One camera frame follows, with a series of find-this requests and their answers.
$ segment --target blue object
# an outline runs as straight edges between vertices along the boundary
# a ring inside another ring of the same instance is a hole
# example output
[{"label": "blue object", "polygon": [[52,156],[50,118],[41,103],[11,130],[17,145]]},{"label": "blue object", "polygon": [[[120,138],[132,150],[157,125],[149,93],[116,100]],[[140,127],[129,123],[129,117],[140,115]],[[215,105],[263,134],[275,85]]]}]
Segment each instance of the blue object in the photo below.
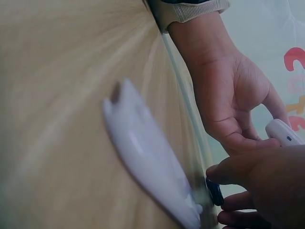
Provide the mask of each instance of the blue object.
[{"label": "blue object", "polygon": [[210,191],[210,195],[213,203],[216,206],[221,206],[224,204],[223,194],[221,193],[220,186],[218,184],[213,183],[208,178],[205,179],[206,185]]}]

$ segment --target sleeve cuff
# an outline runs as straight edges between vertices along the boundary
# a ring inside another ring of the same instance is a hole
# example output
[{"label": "sleeve cuff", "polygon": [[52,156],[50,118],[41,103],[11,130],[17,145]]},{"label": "sleeve cuff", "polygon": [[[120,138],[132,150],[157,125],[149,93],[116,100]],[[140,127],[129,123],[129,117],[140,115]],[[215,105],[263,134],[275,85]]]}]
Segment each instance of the sleeve cuff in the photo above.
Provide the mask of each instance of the sleeve cuff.
[{"label": "sleeve cuff", "polygon": [[163,33],[168,32],[167,27],[174,21],[184,23],[210,12],[219,11],[222,13],[230,7],[228,0],[211,0],[200,4],[169,4],[161,0],[151,0],[149,3]]}]

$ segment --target white object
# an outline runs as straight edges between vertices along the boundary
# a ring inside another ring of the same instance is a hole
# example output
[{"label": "white object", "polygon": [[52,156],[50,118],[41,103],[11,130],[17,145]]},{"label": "white object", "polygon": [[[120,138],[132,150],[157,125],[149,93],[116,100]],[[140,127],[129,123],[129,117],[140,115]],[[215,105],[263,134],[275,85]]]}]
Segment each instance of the white object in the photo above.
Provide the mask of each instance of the white object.
[{"label": "white object", "polygon": [[119,99],[103,102],[109,134],[136,180],[187,229],[200,228],[201,205],[166,137],[129,80]]},{"label": "white object", "polygon": [[286,123],[279,119],[272,120],[266,126],[266,133],[269,138],[272,137],[277,139],[281,146],[305,145],[305,141],[300,138]]}]

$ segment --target beige surface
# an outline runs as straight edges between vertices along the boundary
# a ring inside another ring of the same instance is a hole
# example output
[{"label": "beige surface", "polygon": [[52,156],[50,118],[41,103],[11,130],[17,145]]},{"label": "beige surface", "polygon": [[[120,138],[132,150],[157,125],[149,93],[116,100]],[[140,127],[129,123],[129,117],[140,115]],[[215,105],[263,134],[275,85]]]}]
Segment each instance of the beige surface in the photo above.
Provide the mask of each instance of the beige surface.
[{"label": "beige surface", "polygon": [[179,228],[126,172],[104,128],[101,101],[129,77],[199,183],[164,43],[143,3],[126,2],[0,0],[0,228]]}]

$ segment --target hand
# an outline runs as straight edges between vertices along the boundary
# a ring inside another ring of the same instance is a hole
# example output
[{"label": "hand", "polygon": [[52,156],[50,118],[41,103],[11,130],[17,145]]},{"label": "hand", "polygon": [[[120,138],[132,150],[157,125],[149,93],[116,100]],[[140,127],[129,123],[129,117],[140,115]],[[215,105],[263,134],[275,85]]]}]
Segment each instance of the hand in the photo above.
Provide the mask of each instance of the hand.
[{"label": "hand", "polygon": [[[305,216],[305,146],[264,149],[227,158],[206,171],[221,185],[247,189],[224,199],[226,229],[301,229]],[[244,213],[239,210],[256,209]]]},{"label": "hand", "polygon": [[251,111],[264,104],[289,124],[282,100],[252,61],[235,50],[190,70],[203,125],[230,155],[279,146],[275,139],[262,141],[251,121]]},{"label": "hand", "polygon": [[234,46],[219,13],[172,23],[169,32],[190,71],[207,133],[230,155],[279,146],[259,138],[251,110],[264,104],[273,118],[289,124],[285,106],[263,72]]}]

